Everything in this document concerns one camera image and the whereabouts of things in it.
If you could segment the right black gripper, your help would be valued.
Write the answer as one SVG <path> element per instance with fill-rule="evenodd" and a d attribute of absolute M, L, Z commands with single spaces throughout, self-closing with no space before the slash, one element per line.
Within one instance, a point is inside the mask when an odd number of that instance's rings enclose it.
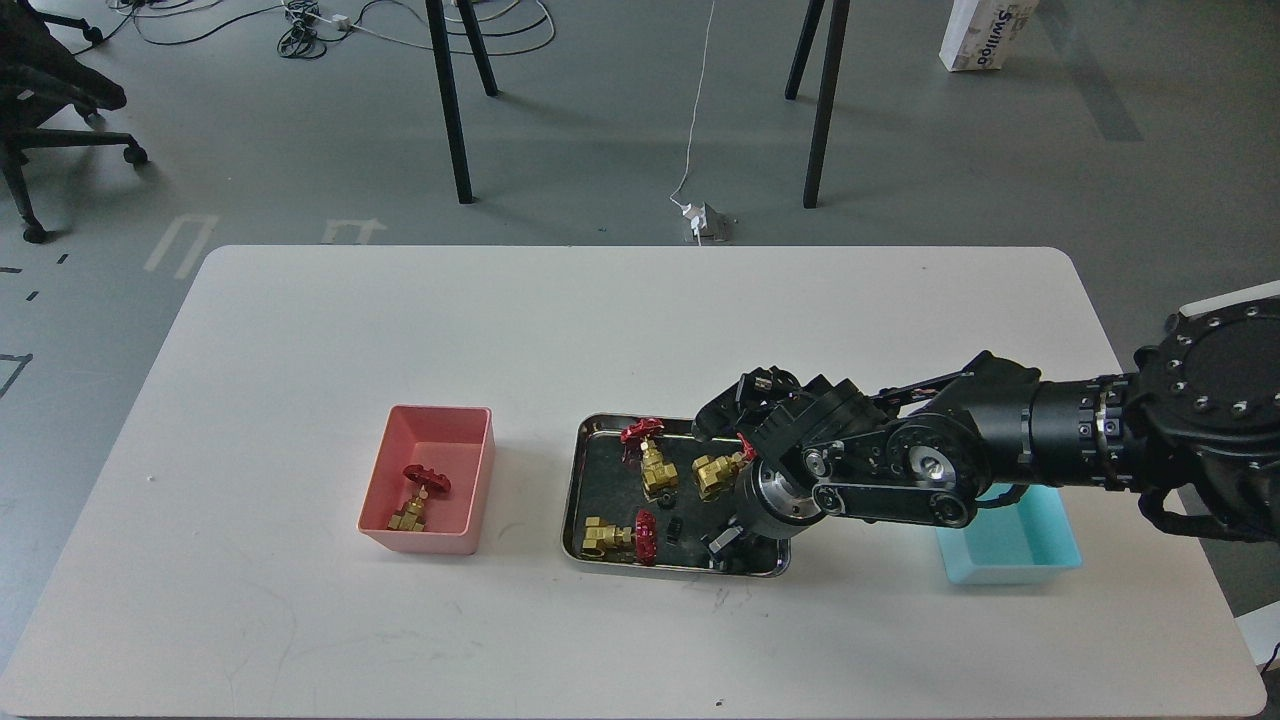
<path fill-rule="evenodd" d="M 824 518 L 966 527 L 989 469 L 970 424 L 928 409 L 959 379 L 865 395 L 776 366 L 744 373 L 692 419 L 698 439 L 737 436 L 755 454 L 735 480 L 733 518 L 701 537 L 709 560 L 732 557 L 749 530 L 805 530 Z"/>

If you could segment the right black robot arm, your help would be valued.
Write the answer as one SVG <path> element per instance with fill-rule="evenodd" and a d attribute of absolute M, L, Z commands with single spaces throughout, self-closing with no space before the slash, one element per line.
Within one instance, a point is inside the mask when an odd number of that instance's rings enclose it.
<path fill-rule="evenodd" d="M 963 528 L 1028 486 L 1128 491 L 1158 530 L 1277 541 L 1276 299 L 1175 323 L 1119 375 L 1051 382 L 983 351 L 963 369 L 863 393 L 758 368 L 692 420 L 754 451 L 735 524 L 786 541 L 823 518 Z"/>

